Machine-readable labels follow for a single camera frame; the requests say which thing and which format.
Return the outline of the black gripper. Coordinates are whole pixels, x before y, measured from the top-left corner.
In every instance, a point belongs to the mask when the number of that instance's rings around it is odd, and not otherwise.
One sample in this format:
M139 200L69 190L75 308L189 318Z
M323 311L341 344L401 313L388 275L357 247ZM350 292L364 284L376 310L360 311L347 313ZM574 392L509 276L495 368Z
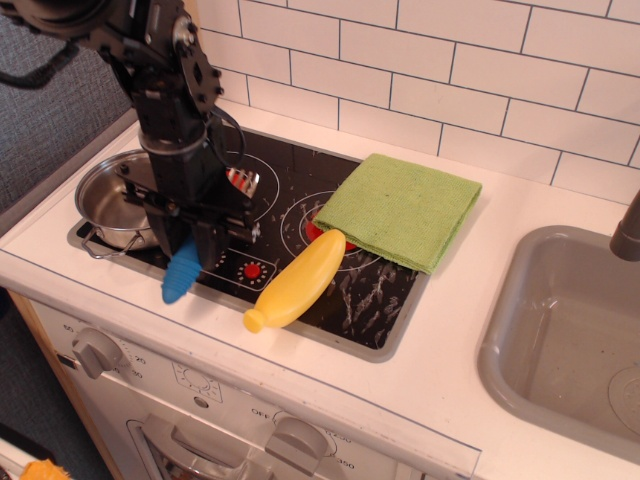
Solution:
M163 253L172 258L191 233L202 270L213 271L229 245L229 236L256 240L252 198L228 182L225 158L209 143L191 152L145 151L149 173L129 181L142 193L149 226Z

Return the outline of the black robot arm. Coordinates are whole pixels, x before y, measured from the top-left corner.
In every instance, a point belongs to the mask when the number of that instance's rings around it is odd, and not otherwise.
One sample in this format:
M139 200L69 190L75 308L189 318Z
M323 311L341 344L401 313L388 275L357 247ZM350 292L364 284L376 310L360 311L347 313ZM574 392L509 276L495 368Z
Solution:
M80 48L110 65L130 98L149 166L120 168L131 200L144 207L165 255L192 239L202 269L232 238L256 240L250 197L227 176L225 126L239 125L216 103L221 73L210 65L182 1L4 1L1 13L34 34L64 42L44 66L2 75L22 89L46 85Z

